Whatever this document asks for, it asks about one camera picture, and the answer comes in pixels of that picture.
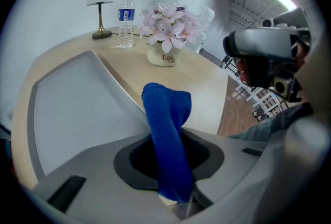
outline towel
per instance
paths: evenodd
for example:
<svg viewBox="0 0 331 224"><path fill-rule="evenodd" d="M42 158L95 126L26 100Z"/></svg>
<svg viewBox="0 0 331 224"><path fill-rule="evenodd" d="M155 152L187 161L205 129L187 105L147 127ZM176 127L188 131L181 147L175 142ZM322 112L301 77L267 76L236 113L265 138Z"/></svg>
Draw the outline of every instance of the towel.
<svg viewBox="0 0 331 224"><path fill-rule="evenodd" d="M158 160L159 194L188 202L193 176L180 132L191 113L191 94L149 83L141 97Z"/></svg>

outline flower pot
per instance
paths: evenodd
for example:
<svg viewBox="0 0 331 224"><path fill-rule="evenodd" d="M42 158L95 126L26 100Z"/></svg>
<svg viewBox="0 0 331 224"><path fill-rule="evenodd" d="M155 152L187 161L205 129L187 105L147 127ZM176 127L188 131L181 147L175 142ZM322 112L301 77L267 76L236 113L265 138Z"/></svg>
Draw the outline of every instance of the flower pot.
<svg viewBox="0 0 331 224"><path fill-rule="evenodd" d="M156 42L153 46L148 44L147 59L154 65L171 67L176 66L179 60L180 49L172 47L166 54L162 50L161 43Z"/></svg>

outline water bottle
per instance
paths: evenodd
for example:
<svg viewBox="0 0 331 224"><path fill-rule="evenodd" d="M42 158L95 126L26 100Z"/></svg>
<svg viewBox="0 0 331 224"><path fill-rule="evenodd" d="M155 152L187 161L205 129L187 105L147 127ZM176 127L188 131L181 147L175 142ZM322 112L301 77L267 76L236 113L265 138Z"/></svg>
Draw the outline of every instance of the water bottle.
<svg viewBox="0 0 331 224"><path fill-rule="evenodd" d="M133 46L133 0L123 0L122 7L118 10L118 20L119 45L121 48L131 48Z"/></svg>

